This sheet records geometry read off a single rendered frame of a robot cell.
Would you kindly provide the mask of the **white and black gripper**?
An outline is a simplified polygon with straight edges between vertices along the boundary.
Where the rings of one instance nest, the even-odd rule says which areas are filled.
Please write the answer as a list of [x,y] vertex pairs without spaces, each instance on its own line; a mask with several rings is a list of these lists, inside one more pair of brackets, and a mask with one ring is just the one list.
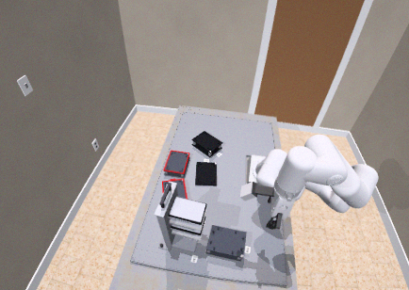
[[[291,202],[288,202],[286,198],[283,198],[281,195],[279,195],[278,193],[276,194],[276,193],[277,191],[275,190],[275,187],[274,187],[274,197],[269,197],[268,199],[268,203],[270,203],[271,219],[267,223],[266,227],[267,228],[270,227],[270,229],[272,230],[274,228],[280,229],[282,219],[285,220],[287,218],[287,216],[289,215],[294,205],[295,199],[297,198],[296,197],[292,199]],[[273,220],[274,218],[276,218],[276,220]]]

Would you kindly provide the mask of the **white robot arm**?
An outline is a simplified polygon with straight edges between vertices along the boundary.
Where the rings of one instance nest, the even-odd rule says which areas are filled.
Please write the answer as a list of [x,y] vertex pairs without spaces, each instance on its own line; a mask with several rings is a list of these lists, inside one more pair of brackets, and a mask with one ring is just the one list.
[[378,173],[368,165],[351,166],[333,144],[327,136],[314,135],[304,147],[293,147],[288,153],[272,150],[267,159],[253,165],[254,177],[261,185],[243,185],[240,198],[247,201],[257,195],[274,197],[275,187],[287,201],[296,197],[297,201],[307,189],[338,213],[364,207],[378,182]]

